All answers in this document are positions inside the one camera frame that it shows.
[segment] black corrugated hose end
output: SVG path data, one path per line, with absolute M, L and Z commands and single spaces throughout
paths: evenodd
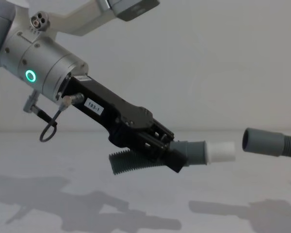
M 109 155 L 109 160 L 114 175 L 143 168 L 165 166 L 163 162 L 153 163 L 130 150 L 111 154 Z

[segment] white backdrop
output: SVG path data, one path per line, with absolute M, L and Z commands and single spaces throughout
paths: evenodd
M 30 0 L 68 12 L 86 1 Z M 146 15 L 114 20 L 61 45 L 90 65 L 90 75 L 177 130 L 291 129 L 291 0 L 161 0 Z M 0 69 L 0 131 L 41 130 L 22 112 L 31 90 Z M 40 107 L 56 106 L 41 98 Z M 75 109 L 60 130 L 101 130 Z

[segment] label sticker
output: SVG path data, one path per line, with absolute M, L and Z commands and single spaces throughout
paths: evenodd
M 99 104 L 97 104 L 95 101 L 89 98 L 87 98 L 84 106 L 92 110 L 94 113 L 98 114 L 99 116 L 103 113 L 103 110 L 104 110 L 103 107 L 101 107 Z
M 87 76 L 77 76 L 77 77 L 75 77 L 77 80 L 79 80 L 79 81 L 91 81 L 92 79 L 91 78 L 89 78 L 89 77 L 87 77 Z

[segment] green led ring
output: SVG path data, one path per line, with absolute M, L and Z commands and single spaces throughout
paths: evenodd
M 27 70 L 26 71 L 26 78 L 29 82 L 34 83 L 37 79 L 37 76 L 32 70 Z

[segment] white table surface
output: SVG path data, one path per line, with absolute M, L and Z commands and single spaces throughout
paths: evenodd
M 0 233 L 291 233 L 291 159 L 243 153 L 242 134 L 176 133 L 235 141 L 235 163 L 114 176 L 106 133 L 0 133 Z

